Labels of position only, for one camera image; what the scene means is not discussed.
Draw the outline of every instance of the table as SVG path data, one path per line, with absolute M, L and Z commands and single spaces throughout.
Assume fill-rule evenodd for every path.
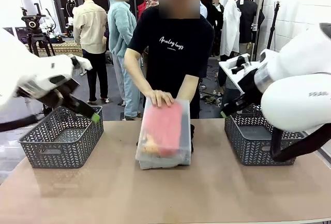
M 32 169 L 24 159 L 0 186 L 0 223 L 331 219 L 331 172 L 316 154 L 299 157 L 289 167 L 245 167 L 231 150 L 223 119 L 192 123 L 190 167 L 140 170 L 134 160 L 140 122 L 105 122 L 81 169 Z

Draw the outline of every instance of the light blue hoodie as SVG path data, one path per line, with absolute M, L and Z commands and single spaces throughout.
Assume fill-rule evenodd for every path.
M 109 49 L 119 57 L 124 57 L 133 36 L 137 21 L 126 2 L 109 0 L 108 11 Z

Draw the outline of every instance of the printed text on t-shirt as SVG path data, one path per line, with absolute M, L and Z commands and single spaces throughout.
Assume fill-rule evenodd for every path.
M 173 42 L 171 39 L 166 40 L 164 38 L 164 36 L 160 39 L 160 42 L 161 42 L 161 44 L 162 43 L 167 43 L 167 44 L 171 45 L 172 48 L 168 47 L 168 49 L 170 49 L 170 50 L 175 51 L 174 47 L 177 48 L 178 50 L 184 49 L 184 46 L 179 45 L 177 42 Z

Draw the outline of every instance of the beige jacket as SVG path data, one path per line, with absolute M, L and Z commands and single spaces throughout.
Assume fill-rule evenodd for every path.
M 73 37 L 82 49 L 89 53 L 100 54 L 106 51 L 102 38 L 106 30 L 107 14 L 92 0 L 79 6 L 73 17 Z

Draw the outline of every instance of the clear plastic bag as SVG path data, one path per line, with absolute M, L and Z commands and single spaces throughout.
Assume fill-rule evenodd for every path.
M 136 160 L 142 170 L 191 164 L 189 101 L 158 108 L 147 99 Z

